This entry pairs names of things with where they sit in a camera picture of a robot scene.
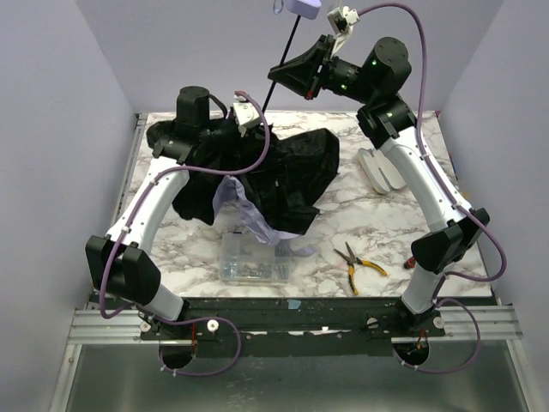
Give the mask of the beige umbrella case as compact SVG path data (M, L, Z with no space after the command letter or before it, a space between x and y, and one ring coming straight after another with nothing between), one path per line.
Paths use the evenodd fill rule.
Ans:
M378 194L387 195L407 187L396 167L380 150L360 148L357 155L360 165Z

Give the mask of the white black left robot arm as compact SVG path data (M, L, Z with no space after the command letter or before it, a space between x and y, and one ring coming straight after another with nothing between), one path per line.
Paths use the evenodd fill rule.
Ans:
M88 267L103 318L140 306L167 324L184 320L188 303L162 284L160 270L148 255L160 224L191 177L248 173L267 154L262 151L251 165L237 170L192 165L193 155L235 142L267 123L260 105L244 91L235 92L232 106L221 109L222 118L210 116L209 104L214 99L204 87L180 89L175 119L160 121L149 129L152 160L130 206L104 236L93 235L87 241Z

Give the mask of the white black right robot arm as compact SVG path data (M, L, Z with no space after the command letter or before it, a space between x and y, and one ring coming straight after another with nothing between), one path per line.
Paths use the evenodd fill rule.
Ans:
M323 35L303 54L271 68L268 78L307 100L325 89L360 103L360 129L403 177L430 230L412 243L416 266L401 296L407 311L420 315L432 309L444 271L464 257L490 216L451 184L398 94L412 69L405 45L384 37L360 66L337 57L336 46L333 36Z

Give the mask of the lilac umbrella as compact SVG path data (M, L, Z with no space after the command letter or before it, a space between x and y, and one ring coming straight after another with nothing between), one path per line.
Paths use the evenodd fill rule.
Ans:
M210 116L222 118L226 106L214 97ZM242 223L264 244L283 244L306 234L319 213L316 201L338 172L340 140L325 128L280 139L270 125L259 125L265 131L263 142L192 156L194 166L229 171L247 167L262 151L267 153L248 173L191 177L172 201L180 218L213 225L221 207L235 202Z

